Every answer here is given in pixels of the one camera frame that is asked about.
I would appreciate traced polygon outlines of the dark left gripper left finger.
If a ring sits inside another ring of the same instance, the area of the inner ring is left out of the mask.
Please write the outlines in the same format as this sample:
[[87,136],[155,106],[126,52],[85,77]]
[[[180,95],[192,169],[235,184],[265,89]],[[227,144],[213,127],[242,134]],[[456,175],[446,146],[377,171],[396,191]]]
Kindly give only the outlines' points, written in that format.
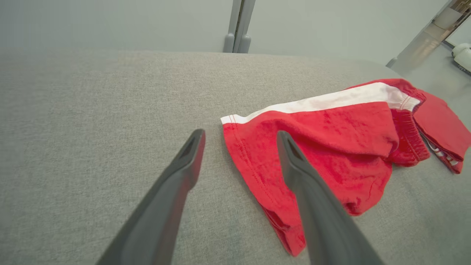
[[189,191],[201,169],[206,135],[197,129],[155,181],[98,265],[170,265]]

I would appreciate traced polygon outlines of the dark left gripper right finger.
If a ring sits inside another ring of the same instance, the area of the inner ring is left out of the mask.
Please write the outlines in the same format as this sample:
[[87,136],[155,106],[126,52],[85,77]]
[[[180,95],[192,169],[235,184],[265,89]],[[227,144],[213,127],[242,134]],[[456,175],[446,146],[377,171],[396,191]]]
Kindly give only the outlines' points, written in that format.
[[281,171],[295,194],[312,265],[382,265],[383,261],[286,131],[276,136]]

